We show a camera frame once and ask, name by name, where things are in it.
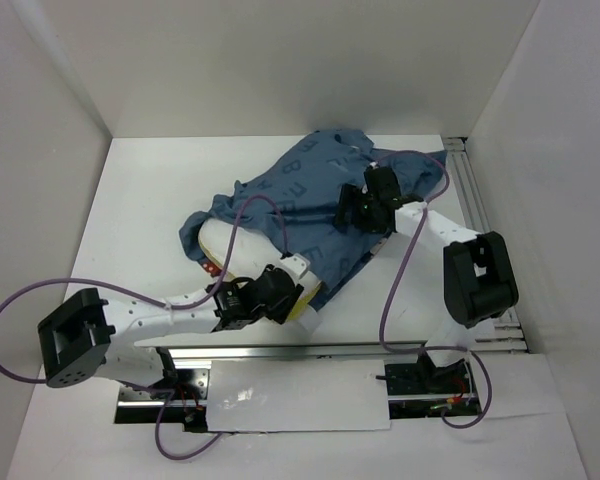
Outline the white pillow with yellow edge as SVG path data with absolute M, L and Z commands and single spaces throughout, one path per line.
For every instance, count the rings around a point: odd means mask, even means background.
M 204 254 L 206 270 L 213 264 L 221 270 L 227 260 L 227 250 L 233 226 L 227 222 L 208 219 L 198 232 L 198 244 Z M 261 232 L 239 227 L 237 229 L 226 277 L 257 278 L 268 264 L 279 267 L 283 253 Z M 322 323 L 320 315 L 309 305 L 321 287 L 321 281 L 311 272 L 300 281 L 304 290 L 294 305 L 289 320 L 293 329 L 311 337 Z

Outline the blue cartoon print pillowcase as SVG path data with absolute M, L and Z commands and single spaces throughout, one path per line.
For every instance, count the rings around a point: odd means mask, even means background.
M 378 160 L 395 172 L 403 193 L 427 198 L 443 177 L 443 150 L 428 155 L 378 149 L 362 131 L 319 130 L 300 140 L 269 170 L 236 182 L 234 192 L 217 194 L 208 211 L 191 214 L 179 230 L 185 255 L 205 259 L 198 235 L 203 223 L 218 219 L 264 234 L 276 248 L 287 247 L 310 262 L 322 287 L 311 300 L 319 310 L 370 261 L 379 234 L 333 225 L 341 187 L 364 184 L 364 172 Z

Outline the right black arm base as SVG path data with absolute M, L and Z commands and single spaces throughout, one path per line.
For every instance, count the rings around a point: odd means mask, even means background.
M 473 392 L 471 372 L 465 361 L 436 367 L 428 354 L 415 363 L 389 363 L 376 379 L 385 383 L 390 396 L 442 395 L 461 396 Z

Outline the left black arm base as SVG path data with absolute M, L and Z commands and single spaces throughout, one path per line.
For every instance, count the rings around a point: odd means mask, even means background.
M 208 398 L 210 367 L 196 365 L 193 368 L 178 368 L 171 353 L 162 347 L 152 349 L 157 355 L 157 361 L 152 361 L 148 367 L 156 380 L 143 379 L 142 383 L 129 380 L 119 380 L 127 388 L 146 392 L 152 398 L 166 398 L 169 392 L 186 403 L 188 400 L 199 407 Z

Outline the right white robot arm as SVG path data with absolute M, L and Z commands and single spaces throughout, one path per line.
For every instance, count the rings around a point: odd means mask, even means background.
M 434 211 L 430 203 L 401 190 L 388 166 L 372 164 L 365 184 L 341 187 L 334 225 L 374 234 L 397 233 L 410 239 L 381 316 L 379 336 L 408 260 L 420 244 L 442 259 L 443 300 L 447 314 L 418 355 L 427 361 L 416 379 L 428 392 L 440 391 L 451 379 L 449 366 L 461 361 L 476 338 L 477 326 L 499 318 L 519 301 L 519 291 L 504 237 L 463 227 Z

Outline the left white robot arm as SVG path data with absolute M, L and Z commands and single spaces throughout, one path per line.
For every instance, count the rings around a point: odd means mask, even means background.
M 38 324 L 45 383 L 59 389 L 99 377 L 167 398 L 179 381 L 173 358 L 142 341 L 242 330 L 262 318 L 283 324 L 304 292 L 305 273 L 289 257 L 256 279 L 238 277 L 155 304 L 106 300 L 96 288 L 82 289 Z

